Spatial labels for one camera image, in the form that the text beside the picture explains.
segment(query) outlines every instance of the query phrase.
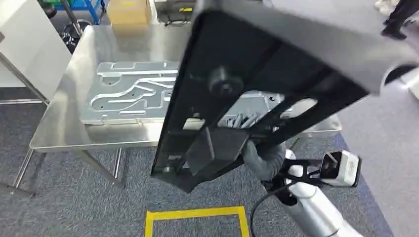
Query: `yellow floor tape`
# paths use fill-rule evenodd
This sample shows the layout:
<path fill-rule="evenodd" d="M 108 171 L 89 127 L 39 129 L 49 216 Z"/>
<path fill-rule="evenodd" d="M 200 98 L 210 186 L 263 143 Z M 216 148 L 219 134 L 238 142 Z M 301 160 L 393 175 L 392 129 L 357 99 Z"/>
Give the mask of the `yellow floor tape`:
<path fill-rule="evenodd" d="M 230 207 L 219 207 L 219 208 L 208 208 L 208 209 L 163 211 L 163 212 L 147 211 L 144 236 L 145 237 L 153 236 L 153 221 L 187 219 L 187 218 L 209 217 L 209 216 L 225 216 L 225 215 L 239 215 L 239 223 L 240 223 L 240 230 L 242 231 L 242 237 L 250 236 L 244 206 L 230 206 Z"/>

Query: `blue cart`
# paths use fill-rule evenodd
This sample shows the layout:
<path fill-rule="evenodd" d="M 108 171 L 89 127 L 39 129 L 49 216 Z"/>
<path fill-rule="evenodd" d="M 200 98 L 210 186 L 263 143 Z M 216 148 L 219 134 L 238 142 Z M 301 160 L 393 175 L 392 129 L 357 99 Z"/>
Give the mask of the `blue cart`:
<path fill-rule="evenodd" d="M 101 7 L 102 12 L 106 12 L 106 3 L 104 0 L 75 0 L 74 3 L 70 6 L 72 11 L 89 11 L 92 15 L 93 22 L 95 25 L 100 24 L 100 17 L 97 15 L 97 9 Z M 65 10 L 63 5 L 56 5 L 55 9 Z"/>

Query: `white camera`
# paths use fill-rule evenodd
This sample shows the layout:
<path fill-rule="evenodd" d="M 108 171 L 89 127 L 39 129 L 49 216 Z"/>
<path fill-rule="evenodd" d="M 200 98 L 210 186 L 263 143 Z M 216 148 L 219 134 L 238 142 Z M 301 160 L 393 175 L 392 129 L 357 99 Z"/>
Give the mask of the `white camera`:
<path fill-rule="evenodd" d="M 337 187 L 355 187 L 361 173 L 361 159 L 347 151 L 326 153 L 320 179 Z"/>

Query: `aluminum plate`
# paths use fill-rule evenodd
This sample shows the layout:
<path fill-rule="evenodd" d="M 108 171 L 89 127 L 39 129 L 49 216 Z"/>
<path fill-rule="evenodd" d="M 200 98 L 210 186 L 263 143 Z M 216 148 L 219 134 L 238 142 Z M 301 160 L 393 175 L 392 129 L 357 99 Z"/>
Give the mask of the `aluminum plate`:
<path fill-rule="evenodd" d="M 163 122 L 178 65 L 177 62 L 99 64 L 81 106 L 81 122 L 92 125 Z M 249 91 L 230 108 L 219 125 L 238 114 L 263 116 L 281 100 L 279 94 Z"/>

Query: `black bracket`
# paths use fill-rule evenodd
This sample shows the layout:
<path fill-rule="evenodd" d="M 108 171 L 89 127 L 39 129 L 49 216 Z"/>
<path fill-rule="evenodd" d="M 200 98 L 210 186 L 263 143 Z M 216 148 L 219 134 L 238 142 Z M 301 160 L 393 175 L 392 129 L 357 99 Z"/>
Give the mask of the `black bracket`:
<path fill-rule="evenodd" d="M 393 51 L 365 55 L 372 48 L 378 49 L 374 52 L 392 48 L 386 39 L 386 46 L 381 46 L 381 36 L 315 22 L 261 3 L 206 0 L 194 13 L 151 172 L 186 192 L 240 166 L 240 150 L 249 137 L 258 151 L 268 150 L 363 98 L 371 87 L 380 87 L 388 72 L 375 77 L 371 73 L 376 70 L 362 62 L 379 65 L 380 70 L 384 67 L 379 63 L 388 59 L 386 63 L 394 66 L 390 61 L 400 59 Z M 387 81 L 411 68 L 391 73 Z M 361 72 L 367 78 L 358 78 Z M 279 93 L 285 99 L 246 130 L 218 128 L 230 107 L 251 90 Z M 290 106 L 307 98 L 316 105 L 295 118 L 281 118 Z M 192 118 L 203 121 L 203 126 L 188 129 L 185 123 Z"/>

